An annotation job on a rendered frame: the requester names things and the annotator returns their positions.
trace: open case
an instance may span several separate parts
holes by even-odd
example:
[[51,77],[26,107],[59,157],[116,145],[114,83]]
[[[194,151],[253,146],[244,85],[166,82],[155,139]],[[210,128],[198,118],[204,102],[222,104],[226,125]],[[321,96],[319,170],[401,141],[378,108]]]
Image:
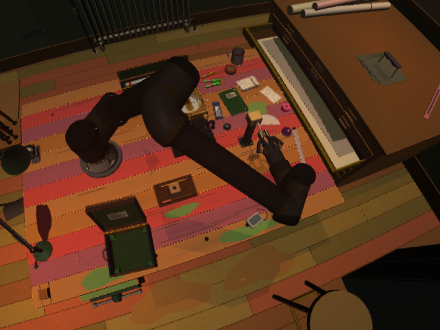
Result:
[[87,206],[86,214],[104,232],[110,277],[157,267],[151,228],[135,197]]

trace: metal grille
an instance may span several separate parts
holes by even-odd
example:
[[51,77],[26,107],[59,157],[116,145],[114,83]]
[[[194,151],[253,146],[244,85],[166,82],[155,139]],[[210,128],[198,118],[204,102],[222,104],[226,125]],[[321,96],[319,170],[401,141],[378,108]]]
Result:
[[78,4],[101,51],[105,43],[128,38],[181,27],[189,32],[194,21],[190,19],[190,0],[78,0]]

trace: purple ball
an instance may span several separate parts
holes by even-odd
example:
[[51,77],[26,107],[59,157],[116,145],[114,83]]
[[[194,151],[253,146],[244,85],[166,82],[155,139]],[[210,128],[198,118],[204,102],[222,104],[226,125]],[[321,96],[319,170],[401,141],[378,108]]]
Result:
[[283,134],[284,136],[290,136],[292,135],[292,129],[290,129],[289,127],[284,127],[281,130],[281,134]]

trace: colorful table surface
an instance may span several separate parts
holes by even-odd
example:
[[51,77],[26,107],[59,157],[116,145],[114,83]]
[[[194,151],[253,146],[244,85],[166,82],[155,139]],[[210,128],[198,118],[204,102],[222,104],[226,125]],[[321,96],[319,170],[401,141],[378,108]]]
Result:
[[[205,71],[207,73],[213,70],[209,68],[200,71],[200,75],[205,74]],[[245,102],[264,102],[267,105],[267,114],[277,118],[279,125],[267,126],[266,129],[271,135],[283,140],[283,153],[292,165],[299,162],[294,137],[285,137],[280,132],[285,126],[296,127],[306,162],[317,173],[303,218],[341,204],[342,197],[337,189],[330,189],[335,187],[335,184],[298,118],[292,111],[286,113],[281,110],[281,105],[286,100],[281,91],[277,90],[275,81],[261,59],[245,61],[235,76],[230,77],[222,72],[212,76],[222,78],[223,85],[211,90],[201,90],[209,117],[214,118],[212,101],[221,102],[218,92],[236,86],[236,80],[240,77],[251,75],[257,77],[261,86],[240,92]],[[272,104],[259,93],[266,86],[270,86],[282,96],[278,103]],[[121,283],[130,286],[133,279],[148,274],[140,272],[116,278],[108,277],[107,261],[102,253],[105,249],[104,235],[85,214],[84,209],[87,205],[136,196],[151,226],[154,246],[159,255],[161,249],[172,244],[208,235],[209,232],[235,226],[237,223],[241,223],[242,226],[235,226],[234,230],[225,232],[220,238],[221,244],[235,244],[270,231],[270,227],[278,225],[275,221],[267,219],[257,228],[246,228],[245,219],[257,212],[267,213],[267,209],[188,157],[175,158],[171,148],[163,148],[151,138],[141,116],[130,119],[112,137],[123,153],[123,162],[114,174],[95,179],[82,173],[79,159],[68,149],[64,134],[71,123],[85,118],[99,99],[100,96],[94,97],[22,119],[23,143],[35,143],[40,145],[42,150],[40,164],[33,165],[23,175],[26,237],[29,242],[33,244],[41,240],[36,226],[36,206],[47,205],[52,217],[49,241],[54,250],[51,258],[40,263],[40,267],[35,270],[35,260],[31,254],[28,255],[33,292],[39,288],[51,288],[51,298],[39,301],[34,297],[34,307],[86,294],[88,298],[93,297],[90,295],[92,291],[106,288],[108,290],[109,287]],[[266,160],[254,150],[256,143],[246,148],[239,145],[238,138],[244,135],[247,125],[246,114],[232,117],[226,107],[222,109],[224,119],[216,121],[213,129],[216,141],[274,182]],[[232,128],[225,131],[224,123],[231,124]],[[256,133],[252,136],[254,141],[258,139]],[[193,176],[198,196],[159,208],[153,185],[188,174]],[[162,268],[159,257],[156,271],[160,269]]]

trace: wooden floor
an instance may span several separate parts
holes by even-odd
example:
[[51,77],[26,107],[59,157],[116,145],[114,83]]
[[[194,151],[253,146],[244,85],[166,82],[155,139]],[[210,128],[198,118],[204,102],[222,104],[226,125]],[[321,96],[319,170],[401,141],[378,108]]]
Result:
[[[91,51],[85,51],[1,75],[0,99],[2,102],[4,100],[2,110],[11,117],[22,118],[18,125],[23,125],[23,144],[38,141],[43,152],[41,163],[32,165],[23,175],[11,177],[0,172],[0,204],[20,198],[25,191],[25,214],[8,221],[8,224],[31,243],[36,243],[40,238],[35,226],[35,206],[44,203],[50,205],[51,212],[54,212],[53,230],[50,233],[53,244],[58,244],[55,243],[57,239],[65,241],[66,233],[75,233],[80,235],[75,239],[79,238],[85,244],[76,251],[91,251],[93,248],[98,251],[102,245],[98,237],[102,238],[102,233],[93,232],[93,223],[77,212],[87,205],[78,200],[78,195],[85,190],[93,191],[96,187],[76,186],[75,181],[78,180],[68,181],[69,178],[62,177],[70,171],[66,164],[76,156],[63,142],[65,129],[59,128],[60,123],[67,125],[70,117],[72,120],[77,118],[72,116],[84,113],[81,107],[90,108],[100,95],[119,90],[116,72],[172,56],[187,54],[197,69],[203,72],[224,66],[228,63],[226,53],[240,46],[246,49],[248,72],[261,70],[258,67],[258,54],[247,45],[241,28],[262,24],[267,20],[268,14],[201,25],[196,34],[166,32],[109,45],[106,52],[96,56],[91,55]],[[266,85],[279,91],[271,79],[262,81],[262,87]],[[244,93],[243,96],[247,103],[264,102],[264,97],[252,92]],[[217,100],[216,97],[217,93],[204,95],[204,99],[209,100],[206,104]],[[75,107],[66,107],[67,103],[75,103]],[[294,117],[281,117],[280,121],[295,120]],[[44,127],[44,130],[39,131],[38,126]],[[141,138],[147,141],[148,137],[142,123],[133,118],[115,133],[114,140],[120,146],[127,147],[135,145]],[[300,130],[300,138],[307,161],[316,166],[315,170],[320,168],[322,162],[306,132]],[[6,144],[0,144],[0,148],[4,147]],[[283,152],[286,158],[291,163],[297,162],[294,143],[290,142],[290,147],[286,143],[285,147]],[[231,152],[246,160],[247,156],[240,155],[239,149],[236,152],[232,149]],[[160,152],[162,154],[158,159],[150,161],[164,162],[168,159],[166,150],[155,153]],[[134,155],[124,162],[130,164],[130,168],[136,168],[138,158],[135,157],[139,158]],[[182,171],[189,170],[194,175],[197,169],[190,162],[179,164],[189,164],[190,167]],[[53,166],[61,164],[66,166],[63,171],[53,171]],[[262,163],[253,161],[249,164],[261,167],[257,169],[261,173],[267,171]],[[150,172],[144,171],[134,174],[118,172],[125,173],[122,181],[129,180],[132,175],[148,175],[157,179]],[[44,175],[36,176],[32,172]],[[220,190],[227,187],[223,187],[224,183],[219,182],[215,176],[205,172],[197,176],[200,179],[196,182],[199,191],[209,191],[212,189],[209,185],[214,185],[217,193],[230,196],[231,199],[240,199],[233,196],[233,189]],[[162,177],[170,174],[159,175],[161,178],[158,180],[164,181]],[[204,182],[209,182],[209,185],[203,185]],[[132,185],[136,185],[136,180],[132,181]],[[306,279],[324,289],[344,290],[341,280],[343,275],[397,248],[440,242],[438,219],[402,164],[340,189],[328,183],[320,187],[309,196],[303,219],[296,227],[275,224],[259,233],[249,234],[243,231],[241,220],[210,232],[208,242],[204,239],[206,235],[201,235],[174,244],[170,242],[171,245],[165,243],[157,250],[160,267],[156,271],[136,273],[132,277],[123,277],[99,286],[99,290],[102,290],[142,277],[142,294],[96,309],[88,300],[80,298],[89,291],[93,293],[97,290],[86,290],[79,285],[93,271],[80,272],[58,280],[50,279],[47,280],[49,284],[45,284],[45,279],[40,279],[40,283],[38,276],[32,274],[32,256],[28,256],[27,249],[17,243],[6,230],[0,229],[0,327],[94,330],[297,329],[290,308],[274,301],[272,294],[289,299],[299,297],[309,291],[304,285]],[[157,208],[151,190],[143,191],[139,188],[136,191],[139,191],[136,196],[144,210]],[[69,200],[59,198],[66,195],[77,197]],[[107,200],[110,195],[104,194],[100,198]],[[161,228],[165,224],[166,212],[147,215],[148,219],[152,219],[152,227]],[[270,219],[271,214],[266,212],[264,216]],[[239,238],[221,243],[230,233]],[[59,244],[59,248],[54,249],[59,256],[53,256],[51,261],[60,261],[71,253],[66,249],[68,244]],[[105,270],[106,266],[93,268],[99,271]],[[52,301],[40,302],[40,285],[49,285],[53,293]],[[308,305],[313,299],[312,295],[301,303]],[[296,314],[305,329],[305,314]]]

